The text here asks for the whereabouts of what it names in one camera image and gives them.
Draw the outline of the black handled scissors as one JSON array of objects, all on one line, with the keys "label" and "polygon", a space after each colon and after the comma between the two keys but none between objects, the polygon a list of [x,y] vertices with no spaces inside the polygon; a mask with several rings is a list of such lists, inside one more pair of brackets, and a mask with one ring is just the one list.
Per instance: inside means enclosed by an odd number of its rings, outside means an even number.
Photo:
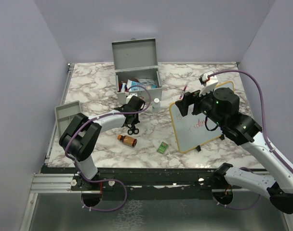
[{"label": "black handled scissors", "polygon": [[128,128],[127,130],[128,135],[133,135],[133,134],[136,135],[139,133],[139,129],[136,128],[135,124],[128,125],[127,128]]}]

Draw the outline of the brown medicine bottle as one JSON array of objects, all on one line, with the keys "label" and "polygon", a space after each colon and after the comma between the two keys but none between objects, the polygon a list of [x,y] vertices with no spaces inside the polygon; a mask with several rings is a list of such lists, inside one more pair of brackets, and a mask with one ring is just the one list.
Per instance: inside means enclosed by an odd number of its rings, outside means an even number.
[{"label": "brown medicine bottle", "polygon": [[137,139],[128,135],[118,135],[118,140],[130,147],[135,147],[137,144]]}]

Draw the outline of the white plastic bottle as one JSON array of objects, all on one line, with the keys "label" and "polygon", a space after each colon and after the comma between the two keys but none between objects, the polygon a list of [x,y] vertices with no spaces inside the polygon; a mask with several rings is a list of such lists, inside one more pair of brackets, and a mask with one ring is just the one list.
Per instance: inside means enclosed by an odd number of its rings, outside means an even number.
[{"label": "white plastic bottle", "polygon": [[158,113],[160,111],[160,99],[155,98],[152,102],[152,112]]}]

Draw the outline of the bandage roll blue label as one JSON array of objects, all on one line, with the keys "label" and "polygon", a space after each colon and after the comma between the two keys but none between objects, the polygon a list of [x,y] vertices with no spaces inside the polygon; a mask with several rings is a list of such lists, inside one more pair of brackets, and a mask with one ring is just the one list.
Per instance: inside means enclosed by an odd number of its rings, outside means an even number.
[{"label": "bandage roll blue label", "polygon": [[121,82],[119,84],[119,92],[126,92],[127,91],[127,84],[125,82]]}]

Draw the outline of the blue pouch packet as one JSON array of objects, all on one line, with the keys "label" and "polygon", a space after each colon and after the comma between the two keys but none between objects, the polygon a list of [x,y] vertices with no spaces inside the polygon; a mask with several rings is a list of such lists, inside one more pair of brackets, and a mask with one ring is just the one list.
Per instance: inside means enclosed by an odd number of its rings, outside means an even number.
[{"label": "blue pouch packet", "polygon": [[127,88],[130,88],[129,92],[144,90],[143,88],[141,88],[141,86],[143,86],[147,90],[157,88],[156,82],[152,79],[143,78],[143,79],[138,79],[138,80],[134,80],[134,81],[128,79],[128,81],[127,81]]}]

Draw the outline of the grey metal first aid box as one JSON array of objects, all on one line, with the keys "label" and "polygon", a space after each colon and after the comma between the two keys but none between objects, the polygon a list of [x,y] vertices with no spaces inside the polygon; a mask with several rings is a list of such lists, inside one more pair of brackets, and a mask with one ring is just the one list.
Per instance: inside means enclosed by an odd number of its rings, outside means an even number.
[{"label": "grey metal first aid box", "polygon": [[126,96],[121,88],[128,80],[151,80],[155,88],[149,89],[150,101],[162,98],[162,84],[155,38],[132,39],[112,42],[116,92],[119,103],[125,104]]}]

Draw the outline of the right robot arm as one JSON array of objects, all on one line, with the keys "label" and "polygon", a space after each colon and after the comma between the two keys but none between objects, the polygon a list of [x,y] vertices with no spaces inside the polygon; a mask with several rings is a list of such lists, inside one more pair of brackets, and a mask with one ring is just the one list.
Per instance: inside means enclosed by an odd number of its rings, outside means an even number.
[{"label": "right robot arm", "polygon": [[186,92],[175,105],[181,116],[187,116],[189,106],[194,106],[193,115],[206,115],[226,138],[248,151],[269,172],[260,176],[223,163],[212,176],[218,188],[239,186],[269,199],[281,212],[293,213],[293,165],[285,166],[283,154],[267,146],[262,127],[239,112],[240,99],[233,90],[218,88],[205,95],[200,91]]}]

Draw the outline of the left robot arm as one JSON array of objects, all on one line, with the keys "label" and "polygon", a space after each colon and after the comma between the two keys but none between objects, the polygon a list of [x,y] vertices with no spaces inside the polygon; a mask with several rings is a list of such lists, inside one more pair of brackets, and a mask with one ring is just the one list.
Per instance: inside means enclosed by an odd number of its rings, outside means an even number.
[{"label": "left robot arm", "polygon": [[65,150],[66,157],[74,161],[76,169],[82,173],[82,184],[88,190],[98,186],[98,169],[91,154],[99,135],[114,128],[127,127],[128,134],[138,134],[135,127],[139,123],[138,114],[143,111],[145,101],[132,96],[129,102],[109,113],[89,118],[83,113],[74,116],[59,139],[59,145]]}]

